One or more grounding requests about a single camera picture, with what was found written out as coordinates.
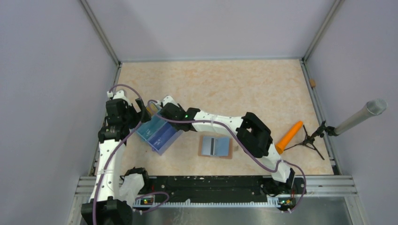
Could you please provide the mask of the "light blue card box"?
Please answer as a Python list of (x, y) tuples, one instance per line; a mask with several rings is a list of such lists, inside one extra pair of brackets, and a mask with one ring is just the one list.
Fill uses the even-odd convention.
[(151, 120), (143, 123), (136, 131), (136, 133), (144, 141), (149, 141), (157, 131), (159, 131), (167, 123), (165, 120), (159, 118), (157, 115), (153, 115)]

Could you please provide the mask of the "purple blue card box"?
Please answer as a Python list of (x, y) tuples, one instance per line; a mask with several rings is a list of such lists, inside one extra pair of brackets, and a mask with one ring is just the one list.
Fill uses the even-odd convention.
[(182, 133), (182, 130), (177, 131), (169, 123), (165, 123), (147, 140), (147, 143), (151, 146), (152, 151), (161, 156)]

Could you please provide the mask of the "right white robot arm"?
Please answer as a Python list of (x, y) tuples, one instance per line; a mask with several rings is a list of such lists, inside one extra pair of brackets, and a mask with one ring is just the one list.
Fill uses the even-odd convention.
[(271, 130), (254, 113), (231, 117), (198, 108), (184, 110), (171, 96), (155, 104), (160, 109), (159, 116), (178, 131), (215, 133), (235, 139), (257, 165), (271, 173), (279, 192), (288, 193), (294, 188), (294, 170), (277, 152)]

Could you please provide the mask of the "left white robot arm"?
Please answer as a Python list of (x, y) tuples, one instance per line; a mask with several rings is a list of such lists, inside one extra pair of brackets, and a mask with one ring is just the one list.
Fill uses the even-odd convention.
[(132, 205), (138, 193), (149, 191), (151, 182), (142, 174), (128, 175), (124, 187), (133, 186), (131, 191), (120, 192), (120, 170), (127, 139), (139, 126), (150, 120), (142, 98), (133, 103), (125, 90), (108, 91), (105, 124), (98, 132), (99, 162), (94, 189), (87, 203), (81, 207), (81, 215), (89, 225), (131, 225)]

